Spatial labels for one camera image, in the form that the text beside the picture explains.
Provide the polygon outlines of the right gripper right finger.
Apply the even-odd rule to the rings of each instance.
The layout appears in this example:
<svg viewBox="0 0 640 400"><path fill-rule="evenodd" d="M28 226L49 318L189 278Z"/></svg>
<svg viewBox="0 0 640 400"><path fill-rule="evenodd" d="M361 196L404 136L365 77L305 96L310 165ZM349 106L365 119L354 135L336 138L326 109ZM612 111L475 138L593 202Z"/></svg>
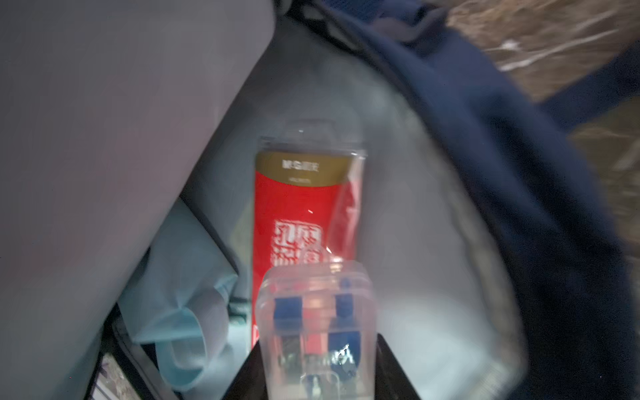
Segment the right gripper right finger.
<svg viewBox="0 0 640 400"><path fill-rule="evenodd" d="M380 333L376 345L374 399L420 400L420 396Z"/></svg>

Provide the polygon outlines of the clear plastic ruler case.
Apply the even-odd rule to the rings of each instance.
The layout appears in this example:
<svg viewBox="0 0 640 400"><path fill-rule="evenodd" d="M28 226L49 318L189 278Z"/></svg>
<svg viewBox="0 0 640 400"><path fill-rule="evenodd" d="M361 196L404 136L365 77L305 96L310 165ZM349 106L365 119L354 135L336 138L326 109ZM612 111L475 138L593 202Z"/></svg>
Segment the clear plastic ruler case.
<svg viewBox="0 0 640 400"><path fill-rule="evenodd" d="M271 399L372 399L377 306L355 261L270 269L255 305Z"/></svg>

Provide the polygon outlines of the navy blue backpack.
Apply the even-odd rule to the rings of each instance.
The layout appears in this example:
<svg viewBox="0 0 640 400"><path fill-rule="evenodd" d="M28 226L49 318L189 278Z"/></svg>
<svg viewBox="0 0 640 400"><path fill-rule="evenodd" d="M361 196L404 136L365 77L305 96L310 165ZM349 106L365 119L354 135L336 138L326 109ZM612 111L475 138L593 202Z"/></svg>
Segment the navy blue backpack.
<svg viewBox="0 0 640 400"><path fill-rule="evenodd" d="M1 396L223 399L258 343L263 138L367 152L353 259L420 399L631 399L624 247L568 132L638 50L541 104L420 1L4 1ZM162 378L118 300L181 199L234 268L223 352Z"/></svg>

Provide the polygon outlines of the teal pencil case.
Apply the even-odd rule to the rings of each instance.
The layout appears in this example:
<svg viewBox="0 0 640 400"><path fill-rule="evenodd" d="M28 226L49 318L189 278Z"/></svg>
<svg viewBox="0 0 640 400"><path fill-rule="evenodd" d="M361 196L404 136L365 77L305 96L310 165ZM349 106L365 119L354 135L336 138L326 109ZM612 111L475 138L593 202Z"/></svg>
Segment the teal pencil case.
<svg viewBox="0 0 640 400"><path fill-rule="evenodd" d="M166 216L118 300L131 340L155 346L179 392L196 386L224 350L238 275L183 200Z"/></svg>

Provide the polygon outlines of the red stationery packet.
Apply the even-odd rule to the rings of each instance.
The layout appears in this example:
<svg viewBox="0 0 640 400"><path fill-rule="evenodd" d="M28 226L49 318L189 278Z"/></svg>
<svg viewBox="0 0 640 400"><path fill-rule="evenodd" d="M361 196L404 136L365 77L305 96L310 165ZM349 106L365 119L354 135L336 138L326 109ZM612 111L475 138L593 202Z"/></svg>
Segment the red stationery packet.
<svg viewBox="0 0 640 400"><path fill-rule="evenodd" d="M366 158L359 143L262 139L254 175L253 296L274 267L355 257Z"/></svg>

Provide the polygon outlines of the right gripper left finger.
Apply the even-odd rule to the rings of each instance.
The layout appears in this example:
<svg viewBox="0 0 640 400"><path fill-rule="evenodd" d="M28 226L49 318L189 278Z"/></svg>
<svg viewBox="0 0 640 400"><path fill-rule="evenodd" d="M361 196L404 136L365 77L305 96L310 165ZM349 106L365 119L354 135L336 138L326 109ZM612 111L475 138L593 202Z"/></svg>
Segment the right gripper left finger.
<svg viewBox="0 0 640 400"><path fill-rule="evenodd" d="M253 347L223 400L265 400L265 372L260 343Z"/></svg>

